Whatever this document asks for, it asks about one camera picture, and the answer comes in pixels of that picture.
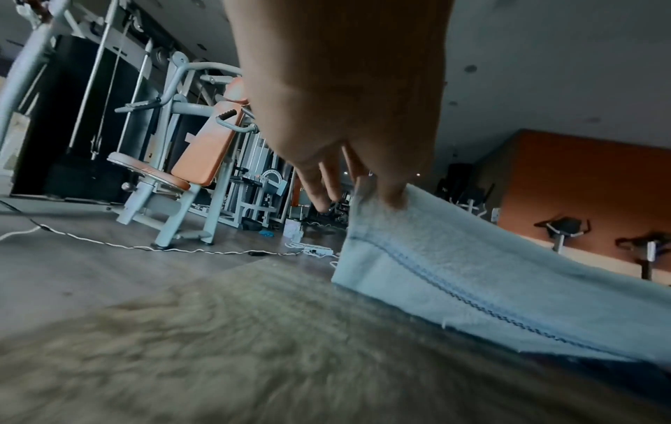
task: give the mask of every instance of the hand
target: hand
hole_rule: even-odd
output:
[[[315,207],[340,199],[341,152],[354,181],[373,171],[382,200],[400,207],[431,165],[451,2],[225,6],[257,123]]]

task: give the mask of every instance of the orange backrest pad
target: orange backrest pad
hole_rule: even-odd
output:
[[[242,106],[247,104],[242,78],[235,78],[226,86],[224,93],[226,98],[233,101],[220,101],[214,108],[215,111],[207,120],[203,128],[198,131],[186,148],[180,160],[173,166],[171,174],[194,184],[208,186],[212,183],[226,156],[236,132],[221,126],[216,119],[222,113],[235,110],[235,116],[226,122],[240,125],[243,120]]]

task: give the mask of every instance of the light blue towel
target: light blue towel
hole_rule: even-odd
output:
[[[671,288],[576,263],[417,187],[407,195],[391,211],[362,184],[333,282],[517,351],[671,364]]]

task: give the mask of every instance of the stationary bike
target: stationary bike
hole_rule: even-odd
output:
[[[652,270],[657,258],[671,252],[671,234],[651,231],[633,238],[619,238],[615,245],[637,254],[636,263],[641,265],[641,278],[652,280]]]
[[[576,238],[592,231],[592,224],[587,220],[587,228],[582,229],[582,220],[572,217],[559,217],[537,222],[534,227],[547,229],[547,234],[554,241],[552,250],[561,254],[566,238]]]

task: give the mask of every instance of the orange wall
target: orange wall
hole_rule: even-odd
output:
[[[535,222],[564,214],[590,219],[592,233],[567,245],[633,262],[618,237],[671,233],[671,150],[522,131],[499,226],[548,240]],[[656,268],[671,271],[671,254]]]

